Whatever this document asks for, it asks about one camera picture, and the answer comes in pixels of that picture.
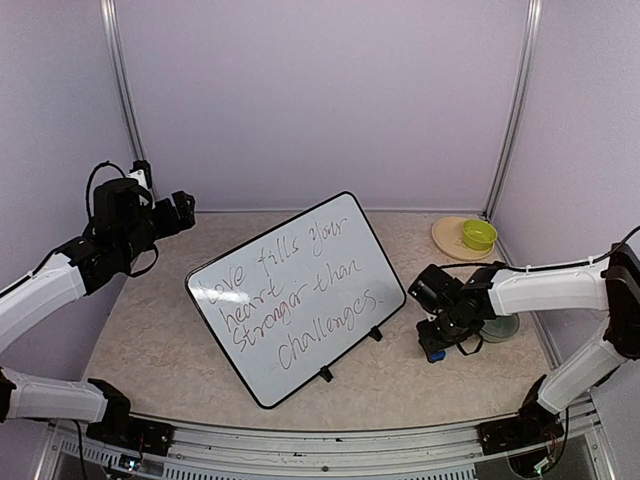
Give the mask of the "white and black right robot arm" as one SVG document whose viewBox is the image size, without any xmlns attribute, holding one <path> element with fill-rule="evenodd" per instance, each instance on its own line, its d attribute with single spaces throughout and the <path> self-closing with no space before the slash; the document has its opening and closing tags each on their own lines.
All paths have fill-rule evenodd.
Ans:
<svg viewBox="0 0 640 480">
<path fill-rule="evenodd" d="M 584 392 L 606 381 L 639 357 L 639 258 L 625 242 L 599 257 L 542 267 L 501 262 L 477 269 L 466 281 L 446 267 L 426 267 L 408 289 L 431 319 L 416 326 L 429 362 L 449 347 L 480 336 L 490 320 L 523 312 L 597 310 L 607 320 L 592 338 L 530 388 L 518 412 L 478 425 L 486 455 L 524 448 L 560 437 L 560 414 Z"/>
</svg>

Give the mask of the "blue whiteboard eraser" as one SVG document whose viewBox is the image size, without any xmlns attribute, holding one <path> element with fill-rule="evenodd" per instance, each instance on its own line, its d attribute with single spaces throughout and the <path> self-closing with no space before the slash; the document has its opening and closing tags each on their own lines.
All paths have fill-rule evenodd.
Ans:
<svg viewBox="0 0 640 480">
<path fill-rule="evenodd" d="M 429 356 L 428 356 L 428 361 L 430 363 L 437 363 L 440 362 L 442 360 L 444 360 L 446 358 L 446 352 L 444 350 L 439 350 L 436 352 L 432 352 Z"/>
</svg>

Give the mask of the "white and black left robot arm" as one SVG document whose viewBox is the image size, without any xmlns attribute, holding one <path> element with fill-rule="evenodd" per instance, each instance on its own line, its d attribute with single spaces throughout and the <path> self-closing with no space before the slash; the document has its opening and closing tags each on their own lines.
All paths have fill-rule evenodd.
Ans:
<svg viewBox="0 0 640 480">
<path fill-rule="evenodd" d="M 110 180 L 94 191 L 89 222 L 82 235 L 55 248 L 35 270 L 1 292 L 1 347 L 62 307 L 106 286 L 114 276 L 140 276 L 132 268 L 158 240 L 195 224 L 195 199 L 177 191 L 156 201 L 133 177 Z M 112 437 L 121 445 L 140 434 L 131 402 L 104 380 L 63 381 L 1 371 L 1 419 L 85 422 L 97 439 Z"/>
</svg>

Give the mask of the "white whiteboard with black frame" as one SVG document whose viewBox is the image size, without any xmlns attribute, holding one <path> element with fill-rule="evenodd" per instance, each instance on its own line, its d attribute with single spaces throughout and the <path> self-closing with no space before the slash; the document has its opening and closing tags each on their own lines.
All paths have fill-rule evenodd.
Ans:
<svg viewBox="0 0 640 480">
<path fill-rule="evenodd" d="M 320 377 L 407 299 L 348 191 L 192 270 L 185 288 L 263 409 Z"/>
</svg>

